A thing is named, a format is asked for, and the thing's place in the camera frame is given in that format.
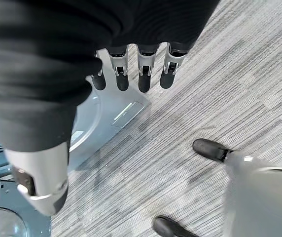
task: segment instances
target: black shoe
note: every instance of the black shoe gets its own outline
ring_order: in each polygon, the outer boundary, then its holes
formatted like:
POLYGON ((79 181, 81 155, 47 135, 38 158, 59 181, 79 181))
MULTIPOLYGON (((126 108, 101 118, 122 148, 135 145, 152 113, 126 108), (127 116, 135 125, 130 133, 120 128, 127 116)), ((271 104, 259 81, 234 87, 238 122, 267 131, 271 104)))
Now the black shoe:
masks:
POLYGON ((232 152, 231 149, 225 147, 224 145, 204 138, 199 138, 194 141, 192 148, 203 157, 218 162, 224 162, 226 155, 229 152, 232 152))
POLYGON ((166 216, 155 217, 152 227, 162 237, 199 237, 166 216))

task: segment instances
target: black sleeve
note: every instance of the black sleeve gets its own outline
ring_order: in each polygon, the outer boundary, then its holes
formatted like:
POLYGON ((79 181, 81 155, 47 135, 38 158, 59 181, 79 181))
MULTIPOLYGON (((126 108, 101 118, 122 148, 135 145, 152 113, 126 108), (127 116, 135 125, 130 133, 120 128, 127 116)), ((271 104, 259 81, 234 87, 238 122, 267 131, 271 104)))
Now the black sleeve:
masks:
POLYGON ((39 151, 70 139, 102 66, 95 50, 128 30, 121 1, 0 0, 0 143, 39 151), (120 9, 120 15, 114 14, 120 9))

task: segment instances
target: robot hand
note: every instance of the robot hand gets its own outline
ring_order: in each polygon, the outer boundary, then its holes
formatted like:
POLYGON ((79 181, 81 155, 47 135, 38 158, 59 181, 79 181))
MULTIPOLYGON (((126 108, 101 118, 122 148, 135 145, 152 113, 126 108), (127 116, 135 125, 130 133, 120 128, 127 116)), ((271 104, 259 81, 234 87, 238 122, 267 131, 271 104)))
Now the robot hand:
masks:
POLYGON ((168 42, 160 84, 172 86, 219 0, 0 0, 0 143, 18 190, 54 215, 68 192, 76 107, 106 86, 96 51, 107 48, 118 88, 129 86, 127 45, 138 46, 139 89, 168 42))

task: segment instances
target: gray carpet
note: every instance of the gray carpet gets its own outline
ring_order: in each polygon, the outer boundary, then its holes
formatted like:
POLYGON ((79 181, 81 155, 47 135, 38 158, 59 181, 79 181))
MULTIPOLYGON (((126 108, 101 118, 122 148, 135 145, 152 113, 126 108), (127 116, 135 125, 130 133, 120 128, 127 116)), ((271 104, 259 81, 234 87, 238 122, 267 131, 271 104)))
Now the gray carpet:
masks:
MULTIPOLYGON (((223 0, 177 74, 152 105, 70 175, 54 237, 155 237, 168 214, 202 237, 219 237, 227 175, 195 155, 214 139, 282 165, 282 1, 223 0)), ((138 71, 130 47, 129 76, 138 71)))

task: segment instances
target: robotic finger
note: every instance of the robotic finger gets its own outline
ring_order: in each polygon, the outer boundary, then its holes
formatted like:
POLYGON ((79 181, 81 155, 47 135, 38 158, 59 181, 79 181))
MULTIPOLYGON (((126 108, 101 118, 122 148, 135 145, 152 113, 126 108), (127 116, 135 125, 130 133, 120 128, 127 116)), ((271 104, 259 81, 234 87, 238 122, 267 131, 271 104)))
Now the robotic finger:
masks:
POLYGON ((155 54, 160 44, 142 45, 138 47, 139 90, 143 93, 149 91, 151 74, 154 67, 155 54))
POLYGON ((118 89, 121 91, 125 91, 129 87, 128 45, 120 47, 108 47, 107 51, 110 56, 113 70, 116 74, 118 89))
POLYGON ((168 43, 160 79, 160 85, 162 88, 168 89, 173 85, 175 75, 191 47, 192 45, 186 45, 183 43, 168 43))

